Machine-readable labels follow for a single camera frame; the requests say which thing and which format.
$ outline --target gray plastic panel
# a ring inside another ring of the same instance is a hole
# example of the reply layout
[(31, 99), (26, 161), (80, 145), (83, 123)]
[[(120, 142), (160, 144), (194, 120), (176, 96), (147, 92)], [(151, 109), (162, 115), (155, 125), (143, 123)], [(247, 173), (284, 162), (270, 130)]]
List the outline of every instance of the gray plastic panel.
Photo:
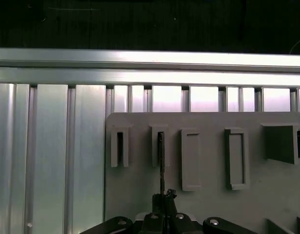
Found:
[[(111, 167), (111, 129), (118, 123), (131, 126), (127, 168)], [(159, 167), (152, 166), (152, 124), (168, 124), (170, 166), (165, 168), (165, 189), (177, 190), (178, 211), (194, 214), (199, 222), (219, 216), (258, 233), (266, 231), (265, 218), (295, 230), (300, 214), (300, 164), (267, 159), (263, 126), (300, 126), (300, 113), (293, 112), (111, 114), (106, 121), (106, 219), (118, 215), (134, 219), (138, 213), (151, 211), (151, 196), (160, 190)], [(181, 133), (192, 128), (199, 137), (188, 141)], [(242, 145), (242, 151), (231, 160), (233, 166), (243, 170), (243, 177), (233, 183), (243, 184), (246, 190), (232, 191), (226, 187), (230, 176), (225, 167), (225, 129), (239, 129), (235, 136), (247, 135), (248, 143), (241, 143), (242, 137), (236, 139), (236, 146), (240, 150)], [(185, 154), (183, 149), (195, 155)], [(184, 178), (183, 172), (190, 169), (193, 171)], [(201, 189), (187, 192), (190, 185)]]

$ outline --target metal frame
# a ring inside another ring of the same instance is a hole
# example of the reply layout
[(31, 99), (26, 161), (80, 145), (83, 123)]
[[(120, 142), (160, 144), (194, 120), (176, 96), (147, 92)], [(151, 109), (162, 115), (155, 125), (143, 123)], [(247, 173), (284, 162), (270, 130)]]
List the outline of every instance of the metal frame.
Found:
[(300, 111), (300, 56), (0, 49), (0, 233), (96, 225), (105, 119), (195, 111)]
[(300, 56), (0, 48), (0, 66), (300, 73)]

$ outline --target metal bolt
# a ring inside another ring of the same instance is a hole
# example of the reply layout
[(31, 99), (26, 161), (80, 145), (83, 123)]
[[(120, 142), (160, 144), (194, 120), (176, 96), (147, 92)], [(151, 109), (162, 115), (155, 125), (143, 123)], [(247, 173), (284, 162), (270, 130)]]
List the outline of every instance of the metal bolt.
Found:
[(125, 225), (126, 224), (126, 221), (122, 220), (119, 222), (119, 225)]
[(219, 224), (219, 222), (215, 219), (211, 219), (209, 222), (210, 222), (210, 224), (215, 225), (215, 226), (217, 226)]
[(152, 214), (151, 218), (159, 218), (159, 217), (157, 215), (155, 215), (155, 214)]
[(178, 218), (178, 219), (183, 219), (183, 218), (184, 218), (184, 215), (183, 215), (183, 214), (176, 214), (176, 218)]

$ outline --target dark background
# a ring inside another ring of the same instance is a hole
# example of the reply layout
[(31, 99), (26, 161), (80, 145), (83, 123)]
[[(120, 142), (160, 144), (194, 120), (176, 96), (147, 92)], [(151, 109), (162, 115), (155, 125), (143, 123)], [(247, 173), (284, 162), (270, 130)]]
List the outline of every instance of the dark background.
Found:
[(300, 0), (0, 0), (0, 47), (288, 54), (299, 40)]

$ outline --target gray plastic holder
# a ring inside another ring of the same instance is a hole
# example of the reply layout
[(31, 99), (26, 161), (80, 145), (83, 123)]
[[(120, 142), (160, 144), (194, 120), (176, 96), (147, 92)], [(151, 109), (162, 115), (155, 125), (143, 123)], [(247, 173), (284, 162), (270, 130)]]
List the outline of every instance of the gray plastic holder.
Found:
[(152, 211), (151, 197), (160, 191), (159, 132), (169, 165), (165, 189), (177, 191), (179, 211), (198, 222), (218, 216), (262, 234), (300, 229), (300, 113), (294, 112), (111, 114), (105, 219)]

